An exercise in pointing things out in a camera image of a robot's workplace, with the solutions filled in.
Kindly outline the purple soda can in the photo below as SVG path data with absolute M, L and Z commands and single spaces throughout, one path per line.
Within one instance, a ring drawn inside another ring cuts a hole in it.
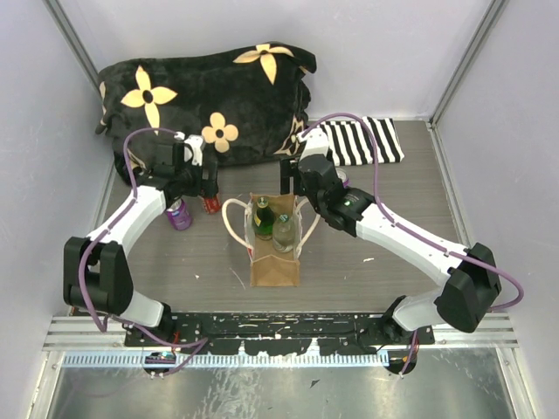
M 336 170 L 336 174 L 337 174 L 338 178 L 342 181 L 343 186 L 348 187 L 349 177 L 348 177 L 347 173 L 344 170 L 338 168 Z

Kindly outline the red cola can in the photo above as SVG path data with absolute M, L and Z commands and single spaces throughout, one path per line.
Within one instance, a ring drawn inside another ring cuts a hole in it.
M 217 214 L 221 210 L 221 203 L 218 195 L 202 197 L 202 204 L 207 214 Z

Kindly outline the green glass bottle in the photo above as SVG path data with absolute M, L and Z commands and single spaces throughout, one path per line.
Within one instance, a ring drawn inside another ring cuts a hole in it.
M 270 240 L 273 236 L 275 214 L 270 207 L 267 196 L 256 199 L 252 210 L 252 224 L 255 235 L 262 240 Z

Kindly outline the clear glass bottle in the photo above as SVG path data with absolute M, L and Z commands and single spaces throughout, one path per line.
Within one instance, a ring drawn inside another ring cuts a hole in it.
M 295 241 L 295 224 L 288 214 L 280 214 L 273 225 L 273 248 L 280 253 L 293 249 Z

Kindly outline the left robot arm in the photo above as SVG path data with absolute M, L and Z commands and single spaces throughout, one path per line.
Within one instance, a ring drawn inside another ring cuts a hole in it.
M 63 299 L 93 317 L 106 314 L 140 326 L 156 346 L 172 341 L 176 323 L 167 304 L 136 291 L 128 253 L 145 229 L 166 215 L 177 230 L 191 226 L 187 196 L 217 193 L 217 164 L 204 159 L 204 139 L 191 135 L 161 144 L 155 165 L 138 180 L 125 202 L 87 237 L 64 247 Z

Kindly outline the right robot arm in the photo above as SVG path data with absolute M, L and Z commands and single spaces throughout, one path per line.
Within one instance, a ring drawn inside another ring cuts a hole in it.
M 501 292 L 493 252 L 437 237 L 382 206 L 378 197 L 347 187 L 324 155 L 284 158 L 280 192 L 304 196 L 332 228 L 377 244 L 414 265 L 436 289 L 396 299 L 383 315 L 387 340 L 401 344 L 425 326 L 447 324 L 473 333 Z

